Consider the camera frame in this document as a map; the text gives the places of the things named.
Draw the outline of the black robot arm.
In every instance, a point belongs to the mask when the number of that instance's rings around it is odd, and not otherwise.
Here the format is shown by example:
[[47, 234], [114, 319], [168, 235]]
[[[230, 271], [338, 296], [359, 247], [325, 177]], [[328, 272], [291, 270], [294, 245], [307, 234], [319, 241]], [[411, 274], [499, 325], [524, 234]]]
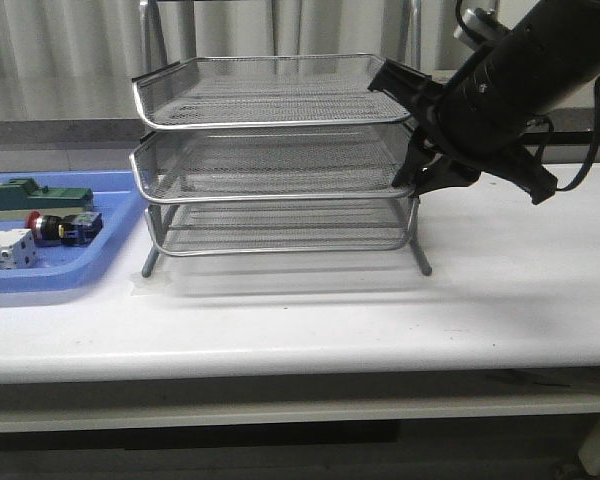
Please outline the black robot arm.
[[488, 14], [476, 26], [462, 16], [460, 30], [474, 53], [446, 84], [393, 60], [369, 88], [388, 94], [415, 119], [404, 163], [392, 184], [419, 196], [467, 187], [486, 172], [507, 180], [539, 204], [559, 191], [521, 138], [534, 126], [553, 125], [549, 113], [567, 96], [594, 85], [594, 125], [580, 185], [600, 145], [600, 1], [539, 1], [508, 29]]

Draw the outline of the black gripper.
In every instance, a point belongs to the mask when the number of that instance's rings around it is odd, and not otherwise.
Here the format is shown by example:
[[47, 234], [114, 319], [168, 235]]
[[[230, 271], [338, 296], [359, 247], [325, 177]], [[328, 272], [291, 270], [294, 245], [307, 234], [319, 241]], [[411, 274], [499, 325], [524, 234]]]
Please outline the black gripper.
[[446, 93], [430, 75], [386, 59], [368, 89], [385, 93], [417, 121], [393, 187], [420, 196], [469, 187], [485, 172], [520, 187], [534, 204], [556, 192], [557, 178], [521, 144], [522, 130], [492, 122], [464, 87]]

